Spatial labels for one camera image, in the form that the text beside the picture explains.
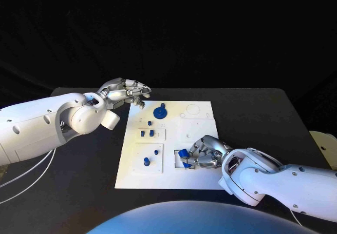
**black curtain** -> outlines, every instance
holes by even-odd
[[[295,103],[335,79],[335,14],[257,8],[2,1],[1,107],[116,77],[152,88],[282,88]]]

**cable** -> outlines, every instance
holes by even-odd
[[[292,210],[289,210],[289,211],[290,211],[290,214],[292,214],[292,216],[293,216],[293,218],[295,218],[298,224],[302,226],[302,224],[299,223],[299,221],[298,221],[298,219],[296,219],[296,217],[295,217],[295,214],[293,214]]]
[[[47,158],[48,154],[51,153],[53,150],[48,151],[47,155],[43,157],[43,159],[37,162],[37,164],[20,175],[17,176],[14,179],[11,179],[8,182],[5,182],[4,184],[0,185],[0,188],[2,186],[5,186],[7,184],[9,184],[12,181],[15,181],[18,178],[21,178],[38,165],[40,163],[44,161],[44,159]]]
[[[45,167],[45,169],[44,169],[44,171],[43,171],[40,177],[43,176],[43,174],[44,174],[45,171],[47,171],[47,168],[48,168],[48,166],[50,166],[50,163],[51,163],[51,161],[53,161],[53,158],[54,158],[54,152],[53,152],[51,159],[50,159],[50,161],[48,161],[47,167]],[[34,183],[38,181],[40,177],[38,177],[37,180],[28,185],[28,187],[27,187],[24,190],[21,190],[14,196],[11,196],[11,198],[8,198],[7,200],[1,201],[0,204],[2,204],[2,203],[7,202],[8,200],[11,200],[14,197],[17,197],[22,192],[25,192],[25,190],[28,190],[28,188],[30,188],[30,187],[34,185]]]

